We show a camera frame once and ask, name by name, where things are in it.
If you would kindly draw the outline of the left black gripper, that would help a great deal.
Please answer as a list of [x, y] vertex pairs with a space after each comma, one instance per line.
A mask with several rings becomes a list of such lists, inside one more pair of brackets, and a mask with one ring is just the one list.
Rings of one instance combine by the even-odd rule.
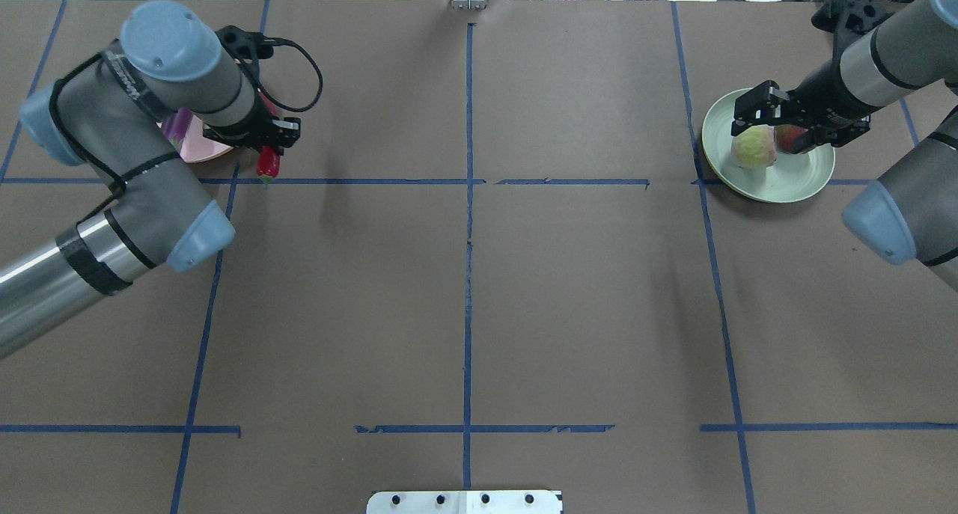
[[225, 26], [216, 30], [220, 44], [235, 61], [244, 81], [252, 88], [252, 102], [246, 115], [234, 124], [203, 126], [203, 136], [211, 141], [233, 148], [261, 150], [269, 147], [281, 152], [292, 147], [300, 138], [301, 120], [296, 117], [280, 117], [268, 108], [273, 98], [263, 91], [260, 80], [260, 61], [272, 58], [275, 48], [288, 46], [301, 50], [292, 40], [267, 37], [260, 32], [247, 32], [237, 26]]

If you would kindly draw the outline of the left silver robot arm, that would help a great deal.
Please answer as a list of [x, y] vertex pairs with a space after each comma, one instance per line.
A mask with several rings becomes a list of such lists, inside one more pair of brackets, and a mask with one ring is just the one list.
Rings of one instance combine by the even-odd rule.
[[22, 128], [53, 159], [90, 166], [109, 197], [2, 270], [2, 356], [21, 350], [144, 273], [185, 272], [218, 254], [235, 227], [160, 123], [188, 109], [205, 138], [281, 152], [300, 138], [296, 108], [261, 87], [259, 63], [291, 40], [213, 30], [187, 6], [149, 1], [119, 37], [31, 95]]

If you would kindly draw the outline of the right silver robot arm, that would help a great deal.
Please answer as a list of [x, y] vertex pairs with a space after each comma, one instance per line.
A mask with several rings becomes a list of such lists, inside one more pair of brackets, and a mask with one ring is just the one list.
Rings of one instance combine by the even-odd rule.
[[[733, 101], [732, 136], [750, 126], [797, 126], [788, 152], [841, 148], [872, 117], [931, 85], [956, 91], [956, 0], [823, 0], [812, 25], [832, 35], [832, 54], [793, 89], [765, 81]], [[956, 286], [956, 111], [923, 138], [906, 118], [912, 148], [849, 203], [842, 222], [891, 265], [916, 262]]]

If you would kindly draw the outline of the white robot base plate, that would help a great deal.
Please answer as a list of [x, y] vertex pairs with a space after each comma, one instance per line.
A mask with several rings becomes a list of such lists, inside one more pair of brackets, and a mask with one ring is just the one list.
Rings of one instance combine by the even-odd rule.
[[564, 498], [545, 489], [383, 491], [366, 513], [564, 513]]

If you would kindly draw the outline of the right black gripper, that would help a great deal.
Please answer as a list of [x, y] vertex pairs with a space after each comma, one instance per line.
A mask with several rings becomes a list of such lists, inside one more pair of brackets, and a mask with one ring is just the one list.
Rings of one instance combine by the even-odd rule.
[[870, 131], [869, 112], [859, 117], [843, 117], [834, 105], [817, 107], [815, 102], [814, 98], [801, 95], [798, 89], [783, 91], [777, 82], [761, 82], [733, 102], [732, 136], [735, 138], [750, 126], [803, 126], [808, 131], [797, 140], [794, 153], [801, 155], [824, 145], [841, 148]]

